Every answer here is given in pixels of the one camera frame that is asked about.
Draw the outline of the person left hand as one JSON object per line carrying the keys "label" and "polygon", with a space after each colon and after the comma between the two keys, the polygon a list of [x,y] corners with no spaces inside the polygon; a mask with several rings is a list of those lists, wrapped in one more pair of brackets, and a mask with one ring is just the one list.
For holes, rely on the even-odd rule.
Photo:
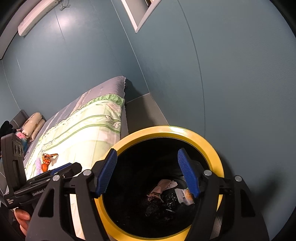
{"label": "person left hand", "polygon": [[16,220],[20,225],[20,229],[22,233],[26,236],[28,232],[31,216],[29,215],[29,213],[27,213],[26,211],[20,208],[16,208],[14,210],[14,214],[15,214]]}

